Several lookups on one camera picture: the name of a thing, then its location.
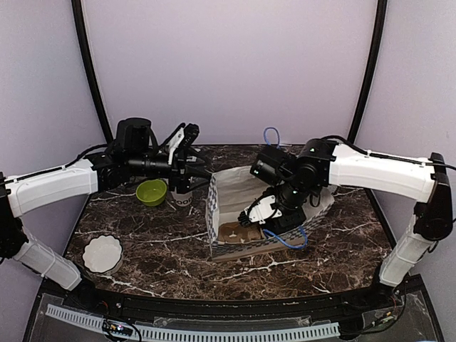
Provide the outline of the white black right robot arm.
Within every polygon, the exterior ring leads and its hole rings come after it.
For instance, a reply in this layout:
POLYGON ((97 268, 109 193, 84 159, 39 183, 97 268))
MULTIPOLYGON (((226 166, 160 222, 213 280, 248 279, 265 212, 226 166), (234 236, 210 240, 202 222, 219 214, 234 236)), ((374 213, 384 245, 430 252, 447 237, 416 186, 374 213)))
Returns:
POLYGON ((267 145, 250 173, 268 188, 239 214, 238 221, 242 226, 259 224, 276 235, 288 232, 306 220, 304 203, 318 199, 330 185, 415 200, 408 228, 382 261, 376 283, 363 295, 368 308, 379 309, 425 252, 452 232, 449 169, 439 153, 429 158, 388 155, 360 149, 336 135, 309 140, 298 155, 267 145))

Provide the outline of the brown cardboard cup carrier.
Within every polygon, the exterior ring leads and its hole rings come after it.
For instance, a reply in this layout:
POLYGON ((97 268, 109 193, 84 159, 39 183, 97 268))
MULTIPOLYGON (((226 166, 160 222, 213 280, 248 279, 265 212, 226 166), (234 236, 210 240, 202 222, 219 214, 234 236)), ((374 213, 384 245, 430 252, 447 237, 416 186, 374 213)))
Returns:
POLYGON ((217 240, 229 244, 245 244, 253 241, 262 240, 263 235, 257 224, 247 227, 238 222, 227 222, 219 227, 217 240))

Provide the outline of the blue checkered paper bag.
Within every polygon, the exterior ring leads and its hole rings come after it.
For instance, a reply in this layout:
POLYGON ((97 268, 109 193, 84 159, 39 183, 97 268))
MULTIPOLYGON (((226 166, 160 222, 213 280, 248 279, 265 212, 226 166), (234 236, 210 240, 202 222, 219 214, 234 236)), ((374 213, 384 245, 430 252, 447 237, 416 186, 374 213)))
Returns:
POLYGON ((324 219, 334 198, 328 190, 328 171, 337 143, 309 140, 298 155, 265 145, 250 166, 212 174, 206 206, 209 248, 214 261, 227 261, 275 249, 303 249, 307 235, 324 219), (229 244, 217 240, 219 227, 237 222, 240 212, 262 195, 275 195, 283 214, 302 208, 306 221, 288 232, 262 229, 262 240, 229 244))

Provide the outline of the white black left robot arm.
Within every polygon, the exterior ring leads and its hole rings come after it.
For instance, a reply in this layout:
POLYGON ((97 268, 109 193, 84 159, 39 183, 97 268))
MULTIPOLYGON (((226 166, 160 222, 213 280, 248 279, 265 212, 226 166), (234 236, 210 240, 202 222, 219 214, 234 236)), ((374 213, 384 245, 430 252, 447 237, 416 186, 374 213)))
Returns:
POLYGON ((145 118, 121 120, 115 139, 84 150, 66 165, 27 175, 1 177, 1 258, 14 259, 72 291, 86 311, 100 305, 100 294, 73 262, 56 254, 27 231, 21 217, 32 210, 79 195, 91 195, 126 184, 134 176, 166 179, 170 190, 187 194, 206 185, 211 175, 189 156, 200 128, 181 123, 158 143, 145 118))

